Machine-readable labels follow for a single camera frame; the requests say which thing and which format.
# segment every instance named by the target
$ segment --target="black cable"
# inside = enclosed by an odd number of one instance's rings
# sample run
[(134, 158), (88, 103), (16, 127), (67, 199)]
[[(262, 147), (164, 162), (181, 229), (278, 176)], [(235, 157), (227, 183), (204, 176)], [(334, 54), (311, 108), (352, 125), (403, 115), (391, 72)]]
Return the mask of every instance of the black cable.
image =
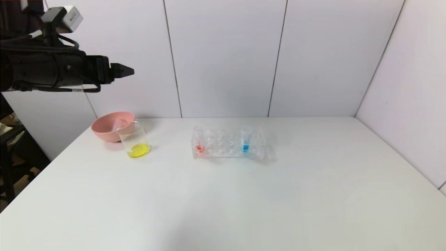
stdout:
[(32, 86), (33, 90), (43, 91), (43, 92), (72, 92), (73, 89), (68, 88), (54, 88), (54, 87), (44, 87), (44, 86)]
[(26, 36), (21, 36), (21, 37), (1, 40), (0, 43), (11, 43), (11, 42), (15, 42), (15, 41), (24, 40), (24, 39), (30, 39), (30, 38), (32, 38), (32, 36), (28, 34)]
[(57, 35), (57, 37), (60, 38), (60, 39), (62, 39), (62, 40), (65, 40), (65, 41), (67, 41), (67, 42), (69, 42), (69, 43), (74, 44), (74, 46), (72, 46), (74, 49), (79, 49), (79, 44), (78, 44), (76, 41), (74, 41), (73, 39), (64, 37), (64, 36), (62, 36), (61, 34)]
[(18, 51), (41, 51), (41, 52), (70, 52), (82, 54), (79, 50), (73, 46), (66, 48), (56, 48), (56, 47), (46, 47), (46, 46), (25, 46), (25, 45), (8, 45), (1, 44), (0, 49), (2, 50), (18, 50)]
[(87, 93), (97, 93), (101, 91), (101, 85), (95, 84), (96, 88), (84, 89), (83, 92)]

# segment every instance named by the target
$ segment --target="floor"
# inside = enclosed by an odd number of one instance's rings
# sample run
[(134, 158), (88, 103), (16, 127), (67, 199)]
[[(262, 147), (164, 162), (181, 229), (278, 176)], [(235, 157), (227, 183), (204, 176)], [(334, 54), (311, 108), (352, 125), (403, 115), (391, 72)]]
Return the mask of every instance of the floor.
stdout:
[[(37, 175), (40, 170), (33, 167), (31, 169), (31, 171), (33, 173), (35, 173), (35, 175)], [(23, 191), (23, 189), (25, 189), (25, 187), (29, 184), (28, 181), (28, 175), (25, 175), (23, 178), (21, 178), (17, 183), (14, 184), (14, 190), (16, 192), (16, 196)], [(4, 200), (0, 200), (0, 212), (2, 212), (6, 207), (8, 206), (8, 202), (4, 201)]]

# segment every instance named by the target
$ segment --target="test tube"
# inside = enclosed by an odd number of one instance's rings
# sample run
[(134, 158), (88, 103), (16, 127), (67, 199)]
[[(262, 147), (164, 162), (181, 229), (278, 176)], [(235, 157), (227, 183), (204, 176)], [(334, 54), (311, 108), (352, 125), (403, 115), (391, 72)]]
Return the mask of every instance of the test tube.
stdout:
[(242, 152), (246, 153), (249, 150), (249, 141), (251, 139), (252, 128), (248, 125), (244, 126), (240, 131), (240, 146)]
[(204, 132), (203, 128), (200, 126), (196, 126), (194, 128), (194, 141), (195, 141), (195, 149), (197, 152), (204, 152)]

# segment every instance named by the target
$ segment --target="glass beaker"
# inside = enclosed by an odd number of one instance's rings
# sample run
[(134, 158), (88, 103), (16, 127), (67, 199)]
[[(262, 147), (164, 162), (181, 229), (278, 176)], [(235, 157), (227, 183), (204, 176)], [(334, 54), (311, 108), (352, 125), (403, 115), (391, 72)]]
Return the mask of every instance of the glass beaker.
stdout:
[(133, 121), (116, 132), (119, 134), (124, 149), (130, 158), (142, 157), (150, 151), (142, 123)]

